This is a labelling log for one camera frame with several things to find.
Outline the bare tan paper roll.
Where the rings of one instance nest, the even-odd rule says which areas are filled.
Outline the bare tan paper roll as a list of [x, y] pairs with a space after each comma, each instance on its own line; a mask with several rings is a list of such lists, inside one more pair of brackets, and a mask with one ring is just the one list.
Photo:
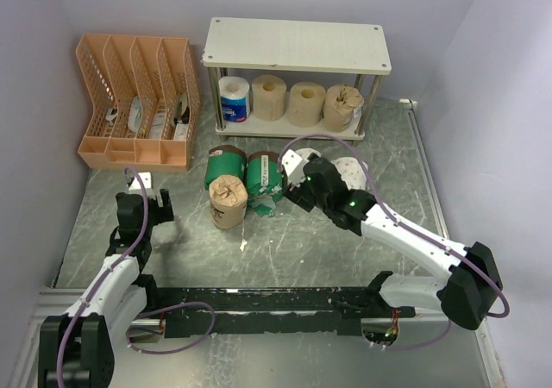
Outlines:
[[252, 82], [253, 113], [266, 122], [278, 121], [285, 113], [285, 82], [273, 75], [261, 75]]

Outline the plastic white blue roll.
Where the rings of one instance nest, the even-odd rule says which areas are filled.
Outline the plastic white blue roll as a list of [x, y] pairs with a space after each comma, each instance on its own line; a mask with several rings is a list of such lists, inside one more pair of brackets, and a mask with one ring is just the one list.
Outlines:
[[244, 122], [249, 115], [249, 82], [245, 78], [226, 76], [218, 81], [221, 111], [228, 122]]

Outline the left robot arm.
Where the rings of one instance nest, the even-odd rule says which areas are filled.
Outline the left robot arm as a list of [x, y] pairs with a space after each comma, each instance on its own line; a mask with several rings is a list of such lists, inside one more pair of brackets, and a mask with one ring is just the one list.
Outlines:
[[174, 219], [168, 190], [154, 190], [149, 172], [132, 172], [116, 194], [117, 226], [101, 268], [83, 294], [40, 327], [39, 387], [107, 387], [115, 369], [113, 347], [137, 316], [156, 315], [161, 297], [143, 269], [153, 228]]

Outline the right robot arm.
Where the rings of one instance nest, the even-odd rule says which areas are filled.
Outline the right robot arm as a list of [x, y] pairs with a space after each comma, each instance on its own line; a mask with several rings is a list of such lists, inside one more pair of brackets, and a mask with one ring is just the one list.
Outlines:
[[478, 329], [491, 316], [503, 285], [488, 246], [466, 246], [422, 228], [377, 203], [370, 192], [348, 188], [336, 166], [323, 157], [304, 159], [289, 150], [280, 164], [290, 201], [306, 211], [319, 208], [338, 228], [386, 244], [430, 273], [428, 278], [380, 274], [380, 284], [366, 296], [372, 315], [417, 307], [441, 311], [468, 330]]

